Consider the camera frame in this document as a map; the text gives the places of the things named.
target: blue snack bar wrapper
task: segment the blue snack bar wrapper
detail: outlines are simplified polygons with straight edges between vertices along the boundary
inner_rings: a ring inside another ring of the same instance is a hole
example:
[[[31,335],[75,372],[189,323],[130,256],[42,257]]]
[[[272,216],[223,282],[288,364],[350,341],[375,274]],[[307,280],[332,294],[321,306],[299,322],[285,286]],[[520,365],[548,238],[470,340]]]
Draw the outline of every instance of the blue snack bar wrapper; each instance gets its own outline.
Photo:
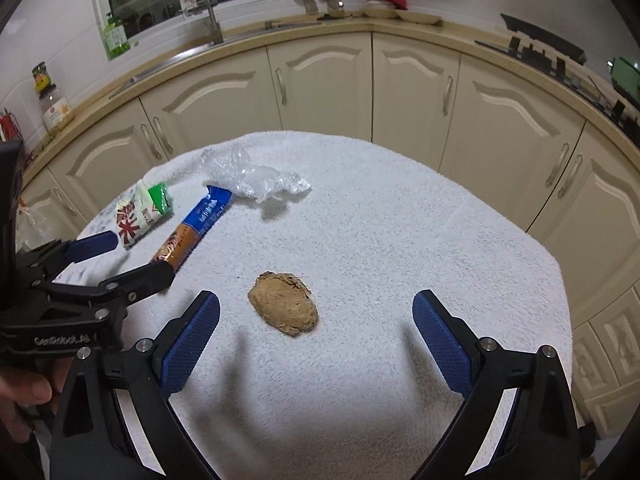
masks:
[[[152,262],[164,260],[177,272],[193,248],[220,218],[231,200],[231,192],[215,186],[207,186],[207,190],[206,197],[198,202],[162,244]]]

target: green container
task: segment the green container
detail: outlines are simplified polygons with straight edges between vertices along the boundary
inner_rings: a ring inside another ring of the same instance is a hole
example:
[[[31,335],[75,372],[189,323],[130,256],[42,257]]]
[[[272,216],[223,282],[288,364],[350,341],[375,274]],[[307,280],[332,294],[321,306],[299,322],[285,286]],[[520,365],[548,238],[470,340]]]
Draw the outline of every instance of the green container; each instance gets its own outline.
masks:
[[[127,35],[124,32],[122,21],[114,17],[113,13],[107,14],[107,25],[102,32],[105,48],[109,59],[114,59],[131,49]]]

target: white towel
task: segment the white towel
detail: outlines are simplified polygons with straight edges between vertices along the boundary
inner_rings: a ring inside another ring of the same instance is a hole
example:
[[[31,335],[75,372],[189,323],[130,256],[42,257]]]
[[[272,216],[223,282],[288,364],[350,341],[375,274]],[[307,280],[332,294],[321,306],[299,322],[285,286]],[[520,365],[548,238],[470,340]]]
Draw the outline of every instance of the white towel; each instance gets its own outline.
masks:
[[[312,190],[261,206],[235,200],[169,292],[130,307],[124,322],[130,346],[155,336],[200,290],[220,298],[220,324],[171,403],[223,479],[410,478],[462,402],[412,321],[412,299],[425,288],[477,336],[520,351],[553,345],[570,378],[558,264],[471,193],[360,140],[270,132],[232,142],[257,164],[299,173]],[[205,194],[192,172],[197,158],[178,156],[145,177],[169,180],[171,219],[128,253],[118,247],[70,267],[64,281],[97,283],[147,263]],[[112,222],[113,204],[82,235]],[[255,313],[246,295],[265,270],[308,286],[319,313],[312,332],[292,339]],[[472,469],[490,459],[512,399],[505,394]],[[143,461],[157,467],[127,402],[124,412]]]

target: cabinet door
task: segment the cabinet door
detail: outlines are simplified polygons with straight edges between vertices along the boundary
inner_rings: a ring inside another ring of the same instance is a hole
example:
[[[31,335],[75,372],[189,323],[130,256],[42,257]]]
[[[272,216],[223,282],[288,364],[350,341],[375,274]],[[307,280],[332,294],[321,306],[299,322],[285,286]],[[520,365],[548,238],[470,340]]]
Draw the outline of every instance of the cabinet door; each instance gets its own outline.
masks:
[[[438,171],[456,95],[460,53],[373,35],[373,142]]]
[[[20,196],[31,211],[47,220],[47,228],[54,238],[75,240],[88,223],[48,168],[37,174]]]
[[[528,232],[560,265],[572,325],[584,323],[640,276],[640,172],[588,123]]]
[[[169,158],[244,134],[282,129],[264,48],[191,70],[140,100]]]
[[[629,424],[640,403],[640,381],[585,402],[600,438],[618,436]]]
[[[371,141],[371,35],[331,34],[268,47],[285,130]]]
[[[134,99],[74,140],[49,169],[80,212],[91,219],[166,160],[140,101]]]
[[[440,173],[526,230],[567,165],[583,124],[537,86],[462,56]]]
[[[620,384],[640,380],[639,283],[590,320]]]
[[[604,348],[587,322],[574,330],[574,385],[583,399],[605,394],[620,384]]]

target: bowl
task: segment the bowl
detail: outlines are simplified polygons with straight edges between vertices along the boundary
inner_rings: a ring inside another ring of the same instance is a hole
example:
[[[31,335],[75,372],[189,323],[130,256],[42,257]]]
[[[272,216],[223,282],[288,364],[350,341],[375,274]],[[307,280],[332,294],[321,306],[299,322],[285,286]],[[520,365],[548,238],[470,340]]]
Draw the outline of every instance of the bowl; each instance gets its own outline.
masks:
[[[395,10],[395,9],[381,9],[379,7],[365,7],[364,9],[362,9],[362,12],[364,12],[365,16],[369,16],[370,18],[390,19],[390,18],[397,18],[398,17],[398,11]]]
[[[370,0],[367,9],[393,9],[396,10],[396,4],[388,0]]]

